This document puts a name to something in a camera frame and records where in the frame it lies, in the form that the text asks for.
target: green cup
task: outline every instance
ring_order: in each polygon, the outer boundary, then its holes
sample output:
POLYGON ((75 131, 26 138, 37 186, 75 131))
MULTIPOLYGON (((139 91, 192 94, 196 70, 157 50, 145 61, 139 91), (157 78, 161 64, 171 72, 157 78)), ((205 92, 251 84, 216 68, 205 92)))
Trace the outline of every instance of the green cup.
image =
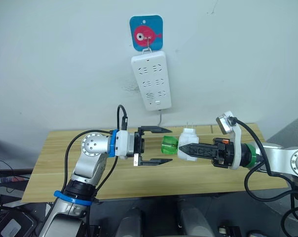
POLYGON ((161 151, 164 154, 174 155, 178 152, 178 140, 175 137, 164 136, 161 144, 161 151))

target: wooden table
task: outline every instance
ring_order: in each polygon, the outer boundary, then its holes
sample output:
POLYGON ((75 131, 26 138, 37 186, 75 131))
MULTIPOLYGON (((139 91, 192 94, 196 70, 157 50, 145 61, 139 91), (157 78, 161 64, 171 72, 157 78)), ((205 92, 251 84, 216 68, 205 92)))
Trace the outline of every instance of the wooden table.
MULTIPOLYGON (((263 140, 256 124, 249 125, 258 137, 263 140)), ((173 133, 167 135, 179 137, 183 127, 167 127, 173 133)), ((48 134, 41 154, 34 167, 22 202, 54 201, 53 193, 60 190, 64 180, 64 155, 68 143, 81 131, 53 131, 48 134)), ((217 125, 197 126, 199 142, 212 144, 214 137, 222 135, 217 125)), ((159 166, 133 166, 133 159, 118 160, 111 177, 100 189, 98 199, 134 198, 164 195, 201 194, 243 191, 243 181, 248 169, 230 170, 213 167, 211 161, 198 159, 197 162, 184 161, 177 156, 164 155, 160 145, 165 134, 146 132, 144 159, 172 158, 173 161, 159 166)), ((77 159, 80 156, 79 138, 69 154, 70 178, 77 159)), ((252 141, 251 136, 243 129, 242 142, 252 141)), ((108 158, 103 178, 112 167, 114 158, 108 158)), ((264 173, 254 173, 249 182, 250 189, 272 189, 287 187, 285 181, 269 177, 264 173)))

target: fish sticker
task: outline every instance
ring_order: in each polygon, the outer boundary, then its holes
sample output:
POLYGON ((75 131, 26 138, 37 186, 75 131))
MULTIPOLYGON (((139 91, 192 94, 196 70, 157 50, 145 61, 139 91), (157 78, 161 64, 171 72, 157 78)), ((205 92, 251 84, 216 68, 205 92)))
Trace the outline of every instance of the fish sticker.
POLYGON ((162 34, 156 35, 155 32, 148 26, 139 26, 134 31, 134 38, 136 43, 142 47, 147 47, 152 44, 155 38, 162 38, 162 34))
POLYGON ((149 47, 160 50, 163 46, 163 20, 161 16, 133 16, 129 20, 131 39, 137 51, 149 47))

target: white power strip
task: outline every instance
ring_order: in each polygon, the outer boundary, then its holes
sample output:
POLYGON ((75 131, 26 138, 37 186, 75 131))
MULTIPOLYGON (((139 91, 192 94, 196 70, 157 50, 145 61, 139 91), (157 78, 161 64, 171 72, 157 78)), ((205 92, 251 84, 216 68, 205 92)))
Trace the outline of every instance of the white power strip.
POLYGON ((171 94, 165 53, 158 51, 134 56, 131 65, 147 110, 171 107, 171 94))

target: blue ring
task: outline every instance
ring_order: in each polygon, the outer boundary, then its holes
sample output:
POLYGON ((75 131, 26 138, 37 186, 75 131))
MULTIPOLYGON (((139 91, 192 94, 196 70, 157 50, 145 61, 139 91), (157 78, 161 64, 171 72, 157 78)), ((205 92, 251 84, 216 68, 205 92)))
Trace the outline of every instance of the blue ring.
POLYGON ((83 206, 90 206, 90 205, 92 205, 92 201, 85 201, 85 200, 80 200, 80 199, 72 198, 72 197, 69 197, 69 196, 66 196, 66 195, 62 194, 59 190, 56 190, 54 192, 54 196, 57 197, 57 198, 60 198, 60 199, 62 199, 64 201, 68 201, 68 202, 79 204, 79 205, 83 205, 83 206))
POLYGON ((110 143, 110 152, 108 157, 114 157, 115 156, 115 141, 116 141, 116 133, 118 132, 117 129, 113 130, 112 137, 111 137, 111 143, 110 143))

